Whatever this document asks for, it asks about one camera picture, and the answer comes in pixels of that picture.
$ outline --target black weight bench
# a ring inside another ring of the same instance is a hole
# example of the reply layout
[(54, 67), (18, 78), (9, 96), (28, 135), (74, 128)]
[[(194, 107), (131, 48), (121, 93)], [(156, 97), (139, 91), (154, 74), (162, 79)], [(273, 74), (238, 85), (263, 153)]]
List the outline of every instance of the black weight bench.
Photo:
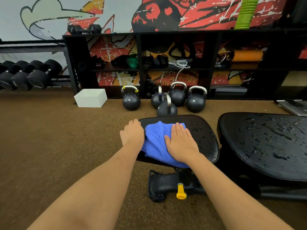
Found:
[(216, 166), (255, 198), (307, 201), (307, 117), (231, 112)]
[[(215, 134), (209, 124), (197, 115), (146, 118), (140, 119), (139, 121), (144, 129), (148, 124), (154, 124), (159, 121), (163, 123), (184, 123), (196, 141), (200, 153), (205, 155), (212, 163), (215, 163), (219, 158), (219, 146)], [(139, 153), (137, 161), (173, 167), (150, 157), (145, 157), (143, 151)], [(163, 202), (167, 193), (178, 192), (179, 183), (183, 184), (184, 193), (187, 195), (205, 194), (205, 190), (191, 169), (174, 169), (175, 173), (173, 174), (161, 174), (153, 170), (149, 171), (148, 196), (153, 202)]]

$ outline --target yellow adjustment pin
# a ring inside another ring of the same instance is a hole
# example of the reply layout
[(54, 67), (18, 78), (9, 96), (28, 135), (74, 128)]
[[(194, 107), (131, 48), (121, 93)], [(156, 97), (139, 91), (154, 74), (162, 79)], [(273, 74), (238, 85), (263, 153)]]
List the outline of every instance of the yellow adjustment pin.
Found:
[(183, 189), (182, 183), (178, 183), (178, 192), (176, 194), (176, 197), (178, 199), (186, 199), (187, 198), (187, 194), (185, 193), (185, 190)]

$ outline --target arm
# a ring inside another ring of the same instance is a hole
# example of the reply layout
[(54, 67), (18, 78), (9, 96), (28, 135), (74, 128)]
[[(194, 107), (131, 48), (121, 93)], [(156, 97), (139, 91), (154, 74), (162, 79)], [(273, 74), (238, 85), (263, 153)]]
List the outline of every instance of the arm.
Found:
[(144, 130), (131, 120), (120, 132), (123, 147), (65, 191), (28, 230), (112, 230), (144, 143)]
[(292, 229), (200, 154), (188, 129), (173, 125), (171, 138), (165, 136), (168, 152), (190, 166), (227, 230)]

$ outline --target green resistance band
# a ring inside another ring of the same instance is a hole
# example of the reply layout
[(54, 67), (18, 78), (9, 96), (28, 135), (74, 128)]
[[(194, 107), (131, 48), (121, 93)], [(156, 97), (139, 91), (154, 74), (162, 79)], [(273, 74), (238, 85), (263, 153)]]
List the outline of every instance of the green resistance band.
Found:
[(242, 0), (235, 30), (248, 29), (259, 0)]
[(131, 68), (138, 68), (138, 56), (136, 53), (129, 55), (129, 57), (127, 58), (127, 64)]

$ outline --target hand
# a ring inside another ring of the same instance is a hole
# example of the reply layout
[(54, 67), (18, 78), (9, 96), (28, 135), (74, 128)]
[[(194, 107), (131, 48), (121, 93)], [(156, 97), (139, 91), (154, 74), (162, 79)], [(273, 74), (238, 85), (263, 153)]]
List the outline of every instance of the hand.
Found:
[(198, 154), (198, 146), (192, 138), (190, 131), (182, 124), (176, 123), (172, 126), (171, 138), (164, 136), (168, 152), (179, 162), (187, 164), (188, 159)]
[(130, 120), (129, 124), (126, 125), (124, 130), (121, 130), (119, 134), (123, 146), (129, 145), (131, 147), (136, 147), (137, 149), (139, 148), (139, 150), (142, 149), (145, 135), (144, 129), (137, 119)]

